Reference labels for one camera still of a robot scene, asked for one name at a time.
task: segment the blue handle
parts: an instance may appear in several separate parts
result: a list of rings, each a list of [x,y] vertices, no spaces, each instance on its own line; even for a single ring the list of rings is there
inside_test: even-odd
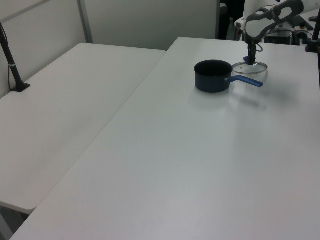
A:
[[[232,83],[236,80],[239,80],[239,81],[247,83],[247,84],[251,84],[256,87],[262,87],[264,85],[263,82],[253,80],[253,79],[245,77],[245,76],[231,76],[228,78],[227,82]]]

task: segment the white wall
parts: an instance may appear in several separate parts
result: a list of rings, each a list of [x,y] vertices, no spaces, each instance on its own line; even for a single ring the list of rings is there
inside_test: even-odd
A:
[[[177,37],[216,37],[218,0],[82,2],[95,44],[168,50]]]
[[[77,0],[50,0],[2,25],[23,81],[86,42]],[[8,62],[0,48],[0,98],[8,92]]]

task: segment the saucepan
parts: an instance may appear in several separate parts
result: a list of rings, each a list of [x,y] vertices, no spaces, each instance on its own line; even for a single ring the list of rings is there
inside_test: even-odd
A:
[[[256,87],[262,87],[264,84],[260,81],[237,75],[231,76],[232,66],[221,60],[205,60],[199,62],[194,67],[195,86],[207,93],[219,93],[229,88],[230,83],[242,81]]]

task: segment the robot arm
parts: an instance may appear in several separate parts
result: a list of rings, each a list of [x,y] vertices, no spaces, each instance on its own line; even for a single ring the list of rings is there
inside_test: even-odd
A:
[[[299,14],[320,8],[320,0],[287,0],[281,4],[272,4],[272,2],[266,0],[247,0],[245,2],[244,41],[248,44],[248,57],[245,59],[248,65],[255,63],[256,44],[269,30]]]

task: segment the black stand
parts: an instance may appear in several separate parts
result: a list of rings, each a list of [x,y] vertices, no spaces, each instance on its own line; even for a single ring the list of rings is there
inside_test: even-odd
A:
[[[6,60],[8,61],[11,72],[13,74],[13,77],[15,79],[15,88],[13,88],[12,91],[21,93],[22,91],[30,87],[30,84],[24,83],[21,80],[20,74],[18,72],[14,58],[12,57],[12,54],[8,45],[8,40],[4,32],[4,28],[1,25],[1,22],[0,22],[0,43],[1,43],[4,55],[6,57]]]
[[[307,46],[305,47],[305,51],[308,53],[317,53],[317,46],[319,45],[318,37],[320,32],[320,9],[318,13],[318,17],[316,18],[315,28],[313,32],[312,39],[308,39]]]

